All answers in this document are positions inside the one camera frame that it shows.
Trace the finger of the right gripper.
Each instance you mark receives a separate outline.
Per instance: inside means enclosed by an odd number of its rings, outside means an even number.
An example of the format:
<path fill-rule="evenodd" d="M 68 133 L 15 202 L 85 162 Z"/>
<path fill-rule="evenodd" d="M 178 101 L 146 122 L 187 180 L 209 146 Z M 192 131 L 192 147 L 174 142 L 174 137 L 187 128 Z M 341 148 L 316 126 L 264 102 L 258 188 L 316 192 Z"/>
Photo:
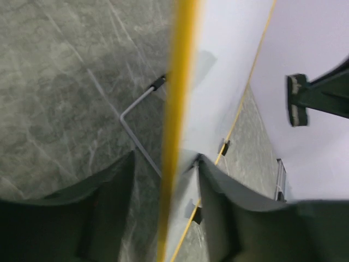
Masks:
<path fill-rule="evenodd" d="M 348 118 L 348 96 L 307 90 L 299 95 L 299 103 L 306 108 Z"/>
<path fill-rule="evenodd" d="M 331 71 L 321 75 L 309 83 L 311 90 L 316 88 L 330 88 L 330 86 L 348 86 L 348 57 Z"/>

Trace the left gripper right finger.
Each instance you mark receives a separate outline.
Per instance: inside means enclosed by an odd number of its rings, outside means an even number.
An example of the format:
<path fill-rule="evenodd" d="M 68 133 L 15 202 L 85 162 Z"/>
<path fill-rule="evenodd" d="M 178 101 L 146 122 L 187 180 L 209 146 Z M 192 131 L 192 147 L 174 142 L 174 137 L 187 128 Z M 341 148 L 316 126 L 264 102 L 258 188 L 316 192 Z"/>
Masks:
<path fill-rule="evenodd" d="M 348 201 L 276 201 L 197 160 L 210 261 L 348 261 Z"/>

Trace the yellow framed whiteboard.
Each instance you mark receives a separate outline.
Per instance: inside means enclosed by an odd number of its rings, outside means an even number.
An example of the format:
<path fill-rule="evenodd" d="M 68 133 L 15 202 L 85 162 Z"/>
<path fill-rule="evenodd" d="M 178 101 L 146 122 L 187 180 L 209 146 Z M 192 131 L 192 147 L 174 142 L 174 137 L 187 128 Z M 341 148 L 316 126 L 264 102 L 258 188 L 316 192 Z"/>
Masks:
<path fill-rule="evenodd" d="M 176 256 L 200 203 L 192 167 L 216 162 L 242 108 L 275 1 L 178 1 L 171 30 L 157 261 Z"/>

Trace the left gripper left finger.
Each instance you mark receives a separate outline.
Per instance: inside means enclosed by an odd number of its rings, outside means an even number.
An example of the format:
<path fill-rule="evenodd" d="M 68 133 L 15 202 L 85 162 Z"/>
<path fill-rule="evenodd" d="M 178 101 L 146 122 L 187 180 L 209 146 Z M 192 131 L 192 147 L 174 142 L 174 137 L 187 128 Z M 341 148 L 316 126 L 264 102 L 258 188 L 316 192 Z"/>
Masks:
<path fill-rule="evenodd" d="M 1 200 L 1 261 L 117 261 L 135 153 L 40 199 Z"/>

